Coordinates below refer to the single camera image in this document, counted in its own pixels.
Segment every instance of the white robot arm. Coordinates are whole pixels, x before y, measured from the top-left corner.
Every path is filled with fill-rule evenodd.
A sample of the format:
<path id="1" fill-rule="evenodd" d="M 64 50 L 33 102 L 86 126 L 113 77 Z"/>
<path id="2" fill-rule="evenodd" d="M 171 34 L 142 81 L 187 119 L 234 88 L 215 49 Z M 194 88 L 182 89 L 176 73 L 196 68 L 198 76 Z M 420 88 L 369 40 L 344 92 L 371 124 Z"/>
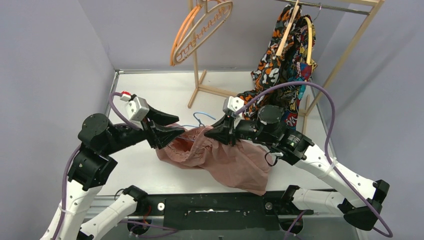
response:
<path id="1" fill-rule="evenodd" d="M 58 206 L 42 240 L 99 240 L 126 216 L 146 210 L 147 193 L 130 186 L 113 204 L 83 224 L 95 196 L 117 164 L 110 154 L 144 140 L 152 148 L 163 148 L 184 132 L 181 128 L 165 127 L 176 123 L 179 120 L 177 116 L 153 109 L 136 95 L 115 95 L 127 101 L 130 124 L 113 125 L 105 115 L 99 113 L 84 121 L 78 134 L 82 144 L 67 173 L 66 206 Z M 266 105 L 259 110 L 258 121 L 249 121 L 241 119 L 241 115 L 232 116 L 242 106 L 240 98 L 228 98 L 223 109 L 226 115 L 204 135 L 226 145 L 234 145 L 238 140 L 262 144 L 271 153 L 279 153 L 279 159 L 315 175 L 334 188 L 334 191 L 322 191 L 291 185 L 281 197 L 281 204 L 288 209 L 331 213 L 343 216 L 359 229 L 369 231 L 373 228 L 377 222 L 376 216 L 335 172 L 334 167 L 378 213 L 389 190 L 385 181 L 362 177 L 334 160 L 330 164 L 324 152 L 309 138 L 280 122 L 278 107 Z"/>
<path id="2" fill-rule="evenodd" d="M 184 132 L 181 128 L 166 127 L 179 121 L 174 115 L 155 110 L 143 98 L 126 92 L 114 93 L 126 101 L 133 124 L 116 124 L 103 114 L 87 117 L 78 134 L 81 140 L 66 181 L 66 206 L 59 204 L 42 240 L 101 239 L 126 216 L 143 212 L 147 207 L 147 193 L 130 186 L 119 199 L 90 221 L 83 223 L 95 196 L 115 166 L 111 154 L 147 140 L 154 149 L 163 148 Z"/>
<path id="3" fill-rule="evenodd" d="M 270 153 L 276 153 L 292 166 L 303 169 L 321 179 L 335 191 L 318 191 L 289 186 L 281 198 L 283 204 L 298 210 L 313 210 L 343 216 L 351 225 L 370 231 L 378 218 L 364 201 L 355 193 L 334 169 L 335 166 L 353 188 L 380 213 L 382 203 L 389 191 L 389 184 L 383 180 L 373 181 L 356 174 L 332 159 L 329 163 L 325 153 L 311 139 L 291 129 L 281 121 L 282 109 L 265 105 L 258 111 L 256 121 L 244 120 L 234 115 L 244 106 L 238 97 L 228 97 L 223 105 L 225 113 L 214 128 L 204 135 L 225 145 L 234 145 L 238 140 L 248 140 L 266 146 Z"/>

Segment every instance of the pink garment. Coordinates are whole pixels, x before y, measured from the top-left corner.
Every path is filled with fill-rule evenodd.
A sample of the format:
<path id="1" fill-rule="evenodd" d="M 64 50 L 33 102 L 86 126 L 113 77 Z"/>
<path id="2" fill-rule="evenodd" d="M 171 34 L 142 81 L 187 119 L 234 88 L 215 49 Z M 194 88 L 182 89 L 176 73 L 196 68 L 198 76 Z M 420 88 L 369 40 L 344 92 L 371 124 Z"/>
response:
<path id="1" fill-rule="evenodd" d="M 205 169 L 225 186 L 264 195 L 270 171 L 265 150 L 246 141 L 224 145 L 204 136 L 210 129 L 206 126 L 186 131 L 180 135 L 185 139 L 176 138 L 167 147 L 157 149 L 157 157 L 182 169 Z"/>

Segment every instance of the white wall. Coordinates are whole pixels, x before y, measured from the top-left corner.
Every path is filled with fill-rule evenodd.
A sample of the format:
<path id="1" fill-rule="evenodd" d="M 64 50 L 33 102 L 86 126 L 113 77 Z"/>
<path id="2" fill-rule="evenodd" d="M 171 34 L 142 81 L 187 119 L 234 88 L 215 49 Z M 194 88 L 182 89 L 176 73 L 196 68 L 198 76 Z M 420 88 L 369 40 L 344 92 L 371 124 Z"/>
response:
<path id="1" fill-rule="evenodd" d="M 382 216 L 397 240 L 424 239 L 424 1 L 387 0 L 329 88 L 337 160 L 391 187 Z M 345 14 L 315 72 L 323 83 L 364 17 Z M 329 123 L 327 100 L 320 109 Z M 371 240 L 385 239 L 376 232 Z"/>
<path id="2" fill-rule="evenodd" d="M 39 239 L 114 69 L 77 0 L 0 1 L 0 238 Z"/>
<path id="3" fill-rule="evenodd" d="M 192 57 L 175 67 L 169 66 L 171 46 L 189 11 L 187 0 L 79 2 L 115 69 L 193 70 Z M 334 0 L 308 2 L 349 5 Z M 231 16 L 198 50 L 200 69 L 255 70 L 286 4 L 276 0 L 233 0 Z M 318 8 L 305 6 L 302 13 L 314 19 Z M 314 59 L 319 58 L 342 17 L 343 12 L 322 10 L 315 21 Z"/>

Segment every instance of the patterned garment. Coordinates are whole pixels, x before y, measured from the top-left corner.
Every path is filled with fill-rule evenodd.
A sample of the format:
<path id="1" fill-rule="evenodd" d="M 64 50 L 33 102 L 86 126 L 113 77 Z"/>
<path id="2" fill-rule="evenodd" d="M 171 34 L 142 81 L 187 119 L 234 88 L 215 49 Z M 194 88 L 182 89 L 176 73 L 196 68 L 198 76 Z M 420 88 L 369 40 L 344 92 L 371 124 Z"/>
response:
<path id="1" fill-rule="evenodd" d="M 317 67 L 312 61 L 306 63 L 308 53 L 308 23 L 304 17 L 311 19 L 309 15 L 301 16 L 302 6 L 294 18 L 292 29 L 284 45 L 282 55 L 276 56 L 277 49 L 283 38 L 283 34 L 289 24 L 294 6 L 288 4 L 275 24 L 275 29 L 269 42 L 268 49 L 260 60 L 256 71 L 251 72 L 255 83 L 255 89 L 239 93 L 237 96 L 246 104 L 261 92 L 280 83 L 292 81 L 310 81 L 311 73 Z M 315 27 L 312 24 L 312 46 L 315 45 Z M 306 86 L 288 86 L 280 88 L 262 96 L 244 112 L 244 118 L 255 120 L 258 111 L 265 105 L 276 105 L 286 109 L 283 121 L 291 128 L 296 128 L 299 104 L 305 92 Z"/>

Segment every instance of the wooden clothes rack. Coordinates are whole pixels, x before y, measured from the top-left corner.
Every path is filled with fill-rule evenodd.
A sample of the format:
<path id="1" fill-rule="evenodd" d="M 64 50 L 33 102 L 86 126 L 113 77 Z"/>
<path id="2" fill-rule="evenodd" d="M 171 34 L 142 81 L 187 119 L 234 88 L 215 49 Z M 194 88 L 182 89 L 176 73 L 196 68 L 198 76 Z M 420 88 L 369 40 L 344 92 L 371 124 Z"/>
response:
<path id="1" fill-rule="evenodd" d="M 276 0 L 276 1 L 293 3 L 293 4 L 296 3 L 296 0 Z M 335 1 L 345 2 L 345 3 L 350 3 L 350 4 L 364 5 L 364 6 L 371 6 L 372 9 L 370 11 L 360 11 L 360 10 L 355 10 L 355 9 L 350 9 L 350 8 L 321 5 L 321 4 L 310 3 L 310 2 L 302 2 L 302 1 L 298 2 L 299 5 L 304 5 L 304 6 L 309 6 L 309 7 L 316 7 L 316 8 L 329 9 L 329 10 L 341 11 L 341 12 L 346 12 L 346 13 L 366 15 L 366 18 L 364 19 L 364 21 L 360 25 L 359 29 L 357 30 L 357 32 L 353 36 L 353 38 L 350 41 L 349 45 L 347 46 L 346 50 L 341 55 L 340 59 L 338 60 L 338 62 L 336 63 L 336 65 L 332 69 L 331 73 L 328 75 L 327 79 L 325 80 L 324 84 L 322 85 L 324 88 L 328 88 L 328 86 L 333 82 L 337 73 L 340 71 L 343 64 L 348 59 L 348 56 L 351 54 L 352 50 L 355 48 L 355 46 L 357 45 L 357 43 L 361 39 L 365 30 L 368 28 L 371 21 L 374 19 L 377 12 L 380 10 L 383 3 L 385 2 L 385 0 L 335 0 Z M 323 93 L 319 92 L 315 96 L 315 99 L 312 101 L 311 104 L 309 104 L 309 99 L 307 97 L 306 98 L 306 108 L 307 109 L 306 110 L 302 109 L 302 110 L 299 111 L 299 115 L 303 116 L 304 119 L 305 119 L 304 120 L 305 122 L 303 123 L 304 129 L 306 129 L 306 121 L 307 121 L 308 115 L 311 113 L 312 109 L 317 105 L 318 100 L 322 97 L 322 95 L 323 95 Z"/>
<path id="2" fill-rule="evenodd" d="M 204 2 L 205 6 L 205 12 L 208 12 L 208 5 L 207 5 L 207 0 L 200 0 L 201 2 Z M 336 6 L 330 6 L 330 5 L 322 5 L 322 4 L 316 4 L 316 3 L 310 3 L 310 2 L 303 2 L 303 1 L 296 1 L 296 0 L 276 0 L 279 2 L 286 2 L 286 3 L 292 3 L 295 4 L 296 2 L 298 2 L 298 5 L 303 5 L 303 6 L 308 6 L 308 7 L 315 7 L 315 8 L 320 8 L 320 9 L 328 9 L 328 10 L 334 10 L 334 11 L 341 11 L 341 12 L 345 12 L 345 13 L 353 13 L 353 14 L 360 14 L 360 15 L 366 15 L 365 20 L 362 22 L 361 26 L 359 27 L 359 29 L 357 30 L 356 34 L 353 36 L 351 42 L 349 43 L 349 45 L 347 46 L 346 50 L 344 51 L 344 53 L 341 55 L 340 59 L 338 60 L 338 62 L 336 63 L 336 65 L 334 66 L 334 68 L 332 69 L 331 73 L 329 74 L 329 76 L 327 77 L 327 79 L 325 80 L 323 87 L 324 88 L 328 88 L 328 86 L 333 82 L 334 78 L 336 77 L 337 73 L 340 71 L 340 69 L 342 68 L 343 64 L 346 62 L 346 60 L 348 59 L 348 56 L 351 54 L 352 50 L 355 48 L 355 46 L 357 45 L 357 43 L 359 42 L 359 40 L 361 39 L 362 35 L 364 34 L 365 30 L 368 28 L 368 26 L 370 25 L 371 21 L 374 19 L 374 17 L 376 16 L 377 12 L 380 10 L 380 8 L 382 7 L 383 3 L 385 2 L 385 0 L 334 0 L 334 1 L 338 1 L 338 2 L 345 2 L 345 3 L 350 3 L 350 4 L 357 4 L 357 5 L 363 5 L 363 6 L 371 6 L 371 10 L 370 11 L 362 11 L 362 10 L 355 10 L 355 9 L 350 9 L 350 8 L 342 8 L 342 7 L 336 7 Z M 193 0 L 188 0 L 188 11 L 191 12 L 193 10 L 194 6 L 193 6 Z M 188 102 L 188 108 L 191 108 L 193 105 L 193 102 L 198 94 L 199 91 L 202 92 L 206 92 L 206 93 L 210 93 L 210 94 L 215 94 L 218 96 L 223 96 L 223 97 L 228 97 L 228 96 L 236 96 L 237 93 L 232 92 L 232 91 L 228 91 L 228 90 L 224 90 L 224 89 L 220 89 L 217 87 L 212 87 L 212 86 L 207 86 L 202 84 L 203 80 L 205 79 L 206 70 L 203 70 L 201 76 L 199 77 L 199 67 L 198 67 L 198 58 L 197 58 L 197 51 L 194 50 L 193 53 L 193 64 L 194 64 L 194 84 L 195 84 L 195 89 L 193 91 L 193 94 L 191 95 L 191 98 Z M 310 103 L 310 96 L 307 95 L 306 96 L 306 108 L 305 109 L 299 109 L 299 116 L 303 117 L 303 127 L 302 127 L 302 133 L 306 132 L 306 126 L 307 126 L 307 120 L 308 120 L 308 116 L 311 113 L 312 109 L 317 105 L 318 100 L 322 97 L 322 92 L 319 92 L 314 100 L 312 101 L 312 103 Z"/>
<path id="3" fill-rule="evenodd" d="M 201 2 L 203 2 L 203 4 L 205 4 L 204 8 L 205 8 L 205 12 L 208 12 L 208 1 L 207 0 L 201 0 Z M 188 12 L 191 12 L 193 10 L 194 6 L 193 6 L 193 0 L 188 0 Z M 193 53 L 191 54 L 193 56 L 193 64 L 194 64 L 194 84 L 195 84 L 195 89 L 193 91 L 193 94 L 191 95 L 190 100 L 188 101 L 188 108 L 190 109 L 193 105 L 193 102 L 196 99 L 196 96 L 198 94 L 199 91 L 202 92 L 206 92 L 209 94 L 215 94 L 218 96 L 222 96 L 222 97 L 229 97 L 229 96 L 235 96 L 237 95 L 237 93 L 232 92 L 232 91 L 228 91 L 228 90 L 224 90 L 224 89 L 220 89 L 217 87 L 213 87 L 213 86 L 207 86 L 202 84 L 203 80 L 206 77 L 206 69 L 203 70 L 200 78 L 199 78 L 199 67 L 198 67 L 198 56 L 197 56 L 197 50 L 194 50 Z"/>

